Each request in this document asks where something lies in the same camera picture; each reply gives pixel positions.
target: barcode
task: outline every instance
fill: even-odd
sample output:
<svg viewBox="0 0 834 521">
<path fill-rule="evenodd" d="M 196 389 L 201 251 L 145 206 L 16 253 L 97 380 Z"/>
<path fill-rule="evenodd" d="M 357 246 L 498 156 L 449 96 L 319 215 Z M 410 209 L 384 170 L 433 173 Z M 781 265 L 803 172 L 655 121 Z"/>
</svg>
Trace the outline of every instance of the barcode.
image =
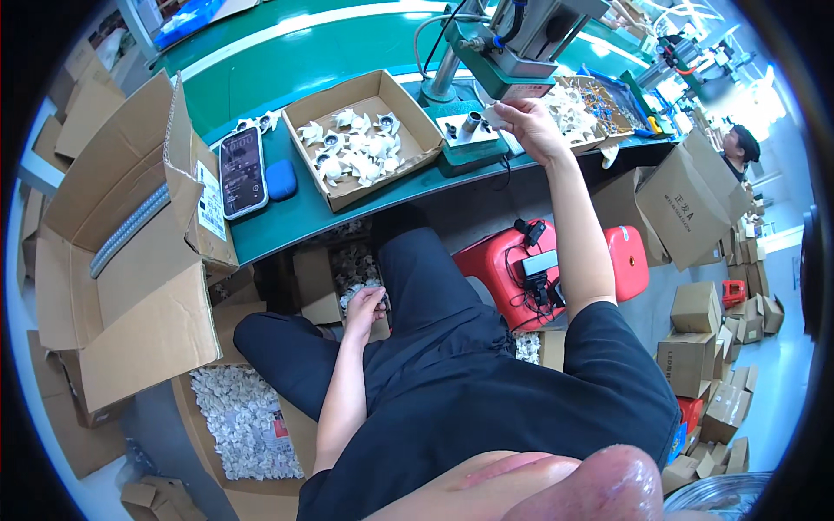
<svg viewBox="0 0 834 521">
<path fill-rule="evenodd" d="M 205 220 L 207 220 L 210 224 L 213 224 L 217 228 L 223 228 L 223 225 L 218 223 L 217 219 L 215 219 L 212 214 L 210 214 L 208 212 L 203 213 L 203 218 L 205 218 Z"/>
</svg>

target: smartphone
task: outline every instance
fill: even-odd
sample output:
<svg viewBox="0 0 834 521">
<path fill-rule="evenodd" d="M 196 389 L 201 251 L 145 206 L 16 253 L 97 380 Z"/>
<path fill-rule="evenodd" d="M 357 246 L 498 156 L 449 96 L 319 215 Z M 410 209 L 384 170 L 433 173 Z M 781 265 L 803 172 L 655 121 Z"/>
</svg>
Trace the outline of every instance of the smartphone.
<svg viewBox="0 0 834 521">
<path fill-rule="evenodd" d="M 258 127 L 245 128 L 220 142 L 223 216 L 231 221 L 266 206 L 264 148 Z"/>
</svg>

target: blue plastic crate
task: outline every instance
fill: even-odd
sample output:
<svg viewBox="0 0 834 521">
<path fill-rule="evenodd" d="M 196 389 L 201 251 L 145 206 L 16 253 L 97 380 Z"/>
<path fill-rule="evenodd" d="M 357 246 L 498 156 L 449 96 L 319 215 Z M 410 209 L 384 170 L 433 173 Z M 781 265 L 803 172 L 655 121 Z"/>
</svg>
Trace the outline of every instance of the blue plastic crate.
<svg viewBox="0 0 834 521">
<path fill-rule="evenodd" d="M 225 1 L 191 0 L 191 2 L 183 5 L 174 16 L 193 13 L 194 18 L 179 24 L 167 33 L 160 33 L 153 39 L 153 43 L 157 44 L 160 49 L 164 49 L 172 43 L 176 43 L 182 38 L 187 37 L 189 34 L 204 28 L 209 25 L 212 17 L 217 14 L 217 11 L 223 6 Z"/>
</svg>

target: knee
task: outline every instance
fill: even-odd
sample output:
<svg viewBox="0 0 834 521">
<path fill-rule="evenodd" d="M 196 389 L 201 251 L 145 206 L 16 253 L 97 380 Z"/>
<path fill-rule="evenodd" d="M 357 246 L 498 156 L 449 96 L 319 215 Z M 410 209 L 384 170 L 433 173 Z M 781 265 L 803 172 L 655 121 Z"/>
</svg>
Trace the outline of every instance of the knee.
<svg viewBox="0 0 834 521">
<path fill-rule="evenodd" d="M 244 358 L 249 358 L 257 347 L 264 343 L 264 330 L 268 327 L 269 320 L 267 313 L 252 313 L 235 326 L 232 342 Z"/>
</svg>

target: red box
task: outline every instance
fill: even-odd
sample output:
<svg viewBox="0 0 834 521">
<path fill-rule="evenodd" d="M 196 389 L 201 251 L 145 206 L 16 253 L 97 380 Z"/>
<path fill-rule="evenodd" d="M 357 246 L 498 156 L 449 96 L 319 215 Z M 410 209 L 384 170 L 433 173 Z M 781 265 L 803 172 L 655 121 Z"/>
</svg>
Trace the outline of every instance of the red box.
<svg viewBox="0 0 834 521">
<path fill-rule="evenodd" d="M 701 417 L 701 410 L 704 408 L 704 401 L 700 398 L 682 398 L 678 399 L 678 407 L 681 408 L 681 423 L 687 422 L 686 433 L 689 434 L 698 425 L 698 418 Z"/>
</svg>

